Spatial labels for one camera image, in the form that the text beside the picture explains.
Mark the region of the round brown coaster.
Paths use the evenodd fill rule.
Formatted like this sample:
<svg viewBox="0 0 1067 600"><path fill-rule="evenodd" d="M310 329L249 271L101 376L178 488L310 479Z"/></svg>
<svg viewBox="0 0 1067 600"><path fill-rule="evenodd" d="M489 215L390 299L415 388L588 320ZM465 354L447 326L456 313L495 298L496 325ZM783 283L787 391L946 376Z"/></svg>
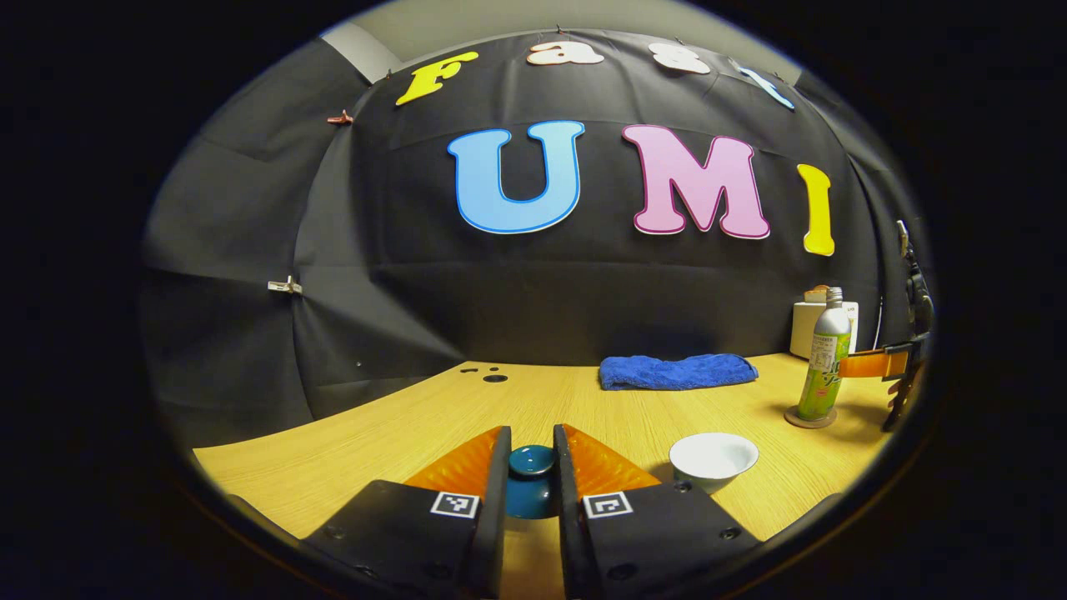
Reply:
<svg viewBox="0 0 1067 600"><path fill-rule="evenodd" d="M789 424L796 427L805 429L819 429L828 427L837 421L838 410L837 407L831 407L830 410L821 419L802 419L799 414L799 406L793 405L785 410L784 419Z"/></svg>

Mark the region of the teal teacup lid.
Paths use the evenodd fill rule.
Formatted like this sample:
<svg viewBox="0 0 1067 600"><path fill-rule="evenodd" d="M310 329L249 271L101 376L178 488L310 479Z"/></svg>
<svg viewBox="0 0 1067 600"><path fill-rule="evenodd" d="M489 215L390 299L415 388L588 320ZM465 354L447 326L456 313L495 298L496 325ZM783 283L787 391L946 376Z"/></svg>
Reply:
<svg viewBox="0 0 1067 600"><path fill-rule="evenodd" d="M555 451L544 445L517 447L509 454L508 467L504 494L508 516L540 520L558 515L554 485Z"/></svg>

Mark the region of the silver water bottle green label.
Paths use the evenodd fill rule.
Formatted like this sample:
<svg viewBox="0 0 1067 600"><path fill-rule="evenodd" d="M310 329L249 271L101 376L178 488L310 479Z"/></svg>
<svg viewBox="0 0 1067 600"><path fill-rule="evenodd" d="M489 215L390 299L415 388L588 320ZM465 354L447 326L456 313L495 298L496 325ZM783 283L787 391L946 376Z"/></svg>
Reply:
<svg viewBox="0 0 1067 600"><path fill-rule="evenodd" d="M829 419L841 388L841 361L849 356L851 322L841 287L830 287L826 304L813 327L805 388L796 406L797 419L806 422Z"/></svg>

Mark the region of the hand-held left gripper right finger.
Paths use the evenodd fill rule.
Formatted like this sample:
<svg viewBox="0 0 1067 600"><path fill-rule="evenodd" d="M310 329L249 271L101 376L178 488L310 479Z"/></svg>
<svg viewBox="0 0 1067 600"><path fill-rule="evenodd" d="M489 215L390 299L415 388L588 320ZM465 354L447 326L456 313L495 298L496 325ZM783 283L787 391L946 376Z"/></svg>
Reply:
<svg viewBox="0 0 1067 600"><path fill-rule="evenodd" d="M678 600L759 546L692 481L659 481L568 424L554 448L567 600Z"/></svg>

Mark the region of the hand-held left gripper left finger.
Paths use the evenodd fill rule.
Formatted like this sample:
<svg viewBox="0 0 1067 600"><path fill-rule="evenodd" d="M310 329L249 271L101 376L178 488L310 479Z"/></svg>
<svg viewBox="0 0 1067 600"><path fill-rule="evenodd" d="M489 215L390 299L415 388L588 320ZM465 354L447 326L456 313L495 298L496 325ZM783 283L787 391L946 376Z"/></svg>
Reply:
<svg viewBox="0 0 1067 600"><path fill-rule="evenodd" d="M301 540L388 600L499 600L511 429L494 427L408 481L370 481Z"/></svg>

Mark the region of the white teacup with teal outside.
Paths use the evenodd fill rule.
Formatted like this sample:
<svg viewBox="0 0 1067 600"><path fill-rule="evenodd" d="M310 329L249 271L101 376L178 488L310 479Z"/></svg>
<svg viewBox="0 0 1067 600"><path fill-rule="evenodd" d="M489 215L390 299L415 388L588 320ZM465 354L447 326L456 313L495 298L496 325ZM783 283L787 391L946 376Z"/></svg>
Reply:
<svg viewBox="0 0 1067 600"><path fill-rule="evenodd" d="M690 481L708 495L719 493L729 483L755 465L759 451L754 442L724 432L702 432L678 440L669 449L675 481Z"/></svg>

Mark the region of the white toaster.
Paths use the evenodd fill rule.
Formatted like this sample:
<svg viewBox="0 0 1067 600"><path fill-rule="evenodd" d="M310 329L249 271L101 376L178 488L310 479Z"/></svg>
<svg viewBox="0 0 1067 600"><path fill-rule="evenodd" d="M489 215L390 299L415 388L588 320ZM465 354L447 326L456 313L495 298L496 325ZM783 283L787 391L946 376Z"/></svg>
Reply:
<svg viewBox="0 0 1067 600"><path fill-rule="evenodd" d="M792 312L792 331L790 331L789 352L793 356L802 357L808 360L811 356L814 337L814 327L823 314L825 304L805 303L805 300L797 302ZM859 304L857 302L843 301L842 307L849 316L851 327L851 338L849 340L849 353L856 351L859 340Z"/></svg>

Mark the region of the blue towel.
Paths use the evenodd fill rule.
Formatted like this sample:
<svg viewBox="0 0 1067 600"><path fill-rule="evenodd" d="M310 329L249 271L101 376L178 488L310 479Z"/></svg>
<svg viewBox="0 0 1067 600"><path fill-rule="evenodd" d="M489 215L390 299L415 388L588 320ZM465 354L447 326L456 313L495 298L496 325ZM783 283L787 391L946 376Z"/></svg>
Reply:
<svg viewBox="0 0 1067 600"><path fill-rule="evenodd" d="M687 391L751 383L759 372L736 354L704 354L668 361L649 356L607 357L599 364L605 391Z"/></svg>

